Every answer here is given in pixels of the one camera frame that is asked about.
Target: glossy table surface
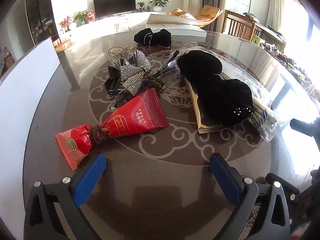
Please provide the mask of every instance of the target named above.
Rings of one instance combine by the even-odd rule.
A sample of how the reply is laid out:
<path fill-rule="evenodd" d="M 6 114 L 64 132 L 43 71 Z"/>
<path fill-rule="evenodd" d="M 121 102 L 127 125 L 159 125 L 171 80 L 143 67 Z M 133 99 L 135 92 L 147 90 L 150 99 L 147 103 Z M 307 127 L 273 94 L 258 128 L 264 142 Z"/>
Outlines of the glossy table surface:
<path fill-rule="evenodd" d="M 29 132 L 23 170 L 25 204 L 36 180 L 56 183 L 73 175 L 54 136 L 81 124 L 101 123 L 110 114 L 114 98 L 103 88 L 106 67 L 111 64 L 108 49 L 133 45 L 134 34 L 77 42 L 59 55 L 61 65 L 42 96 Z M 208 33 L 205 42 L 187 37 L 172 40 L 170 49 L 139 49 L 154 69 L 176 49 L 201 45 L 218 53 L 267 88 L 281 123 L 270 142 L 247 121 L 199 135 L 183 81 L 165 87 L 160 102 L 169 127 L 110 139 L 91 151 L 104 153 L 108 164 L 81 209 L 102 239 L 213 239 L 234 209 L 207 166 L 213 152 L 220 152 L 243 176 L 257 179 L 273 172 L 301 190 L 311 184 L 310 171 L 319 167 L 314 138 L 292 130 L 288 123 L 292 118 L 310 123 L 317 109 L 275 59 L 251 42 L 220 33 Z M 61 220 L 74 239 L 62 215 Z"/>

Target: red plastic bag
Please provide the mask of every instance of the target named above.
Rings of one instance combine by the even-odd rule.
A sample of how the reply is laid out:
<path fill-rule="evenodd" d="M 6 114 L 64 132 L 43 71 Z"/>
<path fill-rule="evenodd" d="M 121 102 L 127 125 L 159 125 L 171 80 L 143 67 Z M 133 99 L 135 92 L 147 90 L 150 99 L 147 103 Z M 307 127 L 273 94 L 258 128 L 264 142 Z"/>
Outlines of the red plastic bag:
<path fill-rule="evenodd" d="M 148 89 L 114 111 L 102 125 L 78 126 L 56 135 L 57 144 L 74 171 L 94 143 L 168 127 L 156 91 Z"/>

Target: brown hair tie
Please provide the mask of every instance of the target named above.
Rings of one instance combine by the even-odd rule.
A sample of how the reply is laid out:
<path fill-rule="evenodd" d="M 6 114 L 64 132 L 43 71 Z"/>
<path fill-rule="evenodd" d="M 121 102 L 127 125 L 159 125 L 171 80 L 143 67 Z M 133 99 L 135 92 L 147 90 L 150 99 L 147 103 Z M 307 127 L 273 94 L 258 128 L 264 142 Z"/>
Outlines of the brown hair tie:
<path fill-rule="evenodd" d="M 93 144 L 99 144 L 108 138 L 108 134 L 99 125 L 95 125 L 90 128 L 89 137 Z"/>

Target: flat screen tv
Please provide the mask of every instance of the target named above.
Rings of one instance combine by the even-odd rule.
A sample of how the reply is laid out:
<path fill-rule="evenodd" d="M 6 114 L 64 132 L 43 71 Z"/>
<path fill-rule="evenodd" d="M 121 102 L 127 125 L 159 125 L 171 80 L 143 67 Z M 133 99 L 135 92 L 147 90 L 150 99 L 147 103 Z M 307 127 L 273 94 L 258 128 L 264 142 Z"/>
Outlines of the flat screen tv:
<path fill-rule="evenodd" d="M 136 0 L 93 0 L 96 19 L 136 9 Z"/>

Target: white vase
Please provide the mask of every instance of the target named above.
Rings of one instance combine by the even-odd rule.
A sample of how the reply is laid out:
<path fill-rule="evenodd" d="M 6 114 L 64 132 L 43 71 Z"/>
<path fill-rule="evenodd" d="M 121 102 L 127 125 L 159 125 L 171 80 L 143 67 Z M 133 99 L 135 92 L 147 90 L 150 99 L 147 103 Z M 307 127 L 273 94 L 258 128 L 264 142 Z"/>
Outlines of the white vase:
<path fill-rule="evenodd" d="M 162 11 L 162 7 L 159 6 L 159 5 L 155 5 L 155 6 L 153 7 L 153 10 L 154 10 L 155 12 L 161 12 L 161 11 Z"/>
<path fill-rule="evenodd" d="M 77 28 L 77 23 L 76 22 L 69 23 L 69 30 L 73 30 L 75 28 Z"/>

